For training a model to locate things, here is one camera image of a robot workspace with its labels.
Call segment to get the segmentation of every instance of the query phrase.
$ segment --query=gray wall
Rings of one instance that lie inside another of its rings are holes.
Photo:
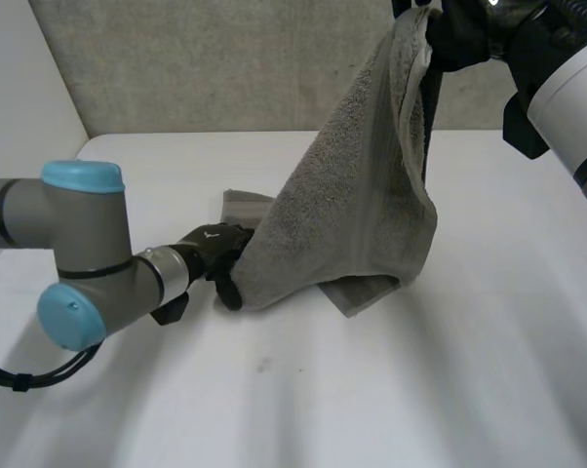
[[[91,137],[317,129],[390,0],[30,0]],[[436,126],[501,125],[500,63],[448,75]]]

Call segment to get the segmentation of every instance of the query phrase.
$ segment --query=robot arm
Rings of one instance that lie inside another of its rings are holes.
[[[0,249],[54,251],[59,281],[40,296],[38,317],[63,348],[81,351],[149,313],[160,325],[177,321],[191,283],[217,273],[216,264],[230,267],[252,236],[203,226],[133,255],[124,188],[120,168],[99,162],[54,162],[40,179],[0,179]],[[214,239],[201,239],[206,229]]]
[[[447,0],[428,41],[445,71],[505,61],[504,139],[531,159],[553,150],[587,198],[587,0]]]

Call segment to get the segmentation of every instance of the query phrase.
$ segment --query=towel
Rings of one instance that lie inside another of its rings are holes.
[[[220,220],[257,229],[274,199],[258,193],[226,190]],[[324,295],[345,316],[354,317],[400,287],[391,276],[345,276],[318,285]]]
[[[441,84],[426,75],[430,12],[397,18],[280,194],[260,200],[269,209],[231,272],[244,309],[369,280],[349,277],[388,276],[395,289],[420,273],[437,225],[423,182]]]

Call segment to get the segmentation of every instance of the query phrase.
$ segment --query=blue joint cap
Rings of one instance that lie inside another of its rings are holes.
[[[86,193],[125,191],[120,167],[99,161],[52,161],[44,165],[42,181],[53,187]]]
[[[102,342],[107,329],[98,309],[81,292],[55,283],[38,299],[38,319],[49,338],[71,351]]]

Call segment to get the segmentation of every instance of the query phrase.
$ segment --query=white tabletop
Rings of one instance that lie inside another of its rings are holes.
[[[312,133],[103,136],[134,250],[276,195]],[[0,390],[0,467],[587,466],[587,202],[551,155],[437,132],[439,228],[421,277],[354,319],[311,288],[231,315],[198,284],[182,321],[108,339],[64,384]],[[66,359],[41,332],[48,252],[0,256],[0,365]]]

